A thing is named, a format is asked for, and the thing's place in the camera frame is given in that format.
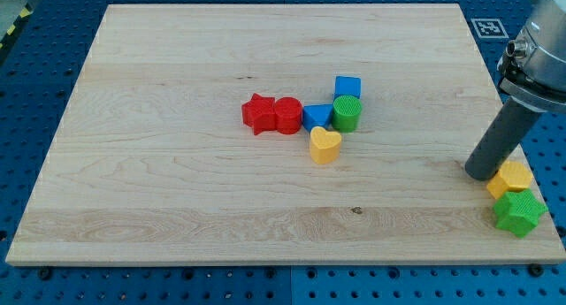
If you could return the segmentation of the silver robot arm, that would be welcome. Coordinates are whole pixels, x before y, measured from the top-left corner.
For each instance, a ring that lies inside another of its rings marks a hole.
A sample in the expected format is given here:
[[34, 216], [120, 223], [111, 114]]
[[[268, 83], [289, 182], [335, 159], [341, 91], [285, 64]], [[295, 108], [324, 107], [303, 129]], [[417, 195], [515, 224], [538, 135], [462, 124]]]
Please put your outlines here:
[[497, 65], [500, 88], [534, 111], [565, 112], [565, 0], [539, 0]]

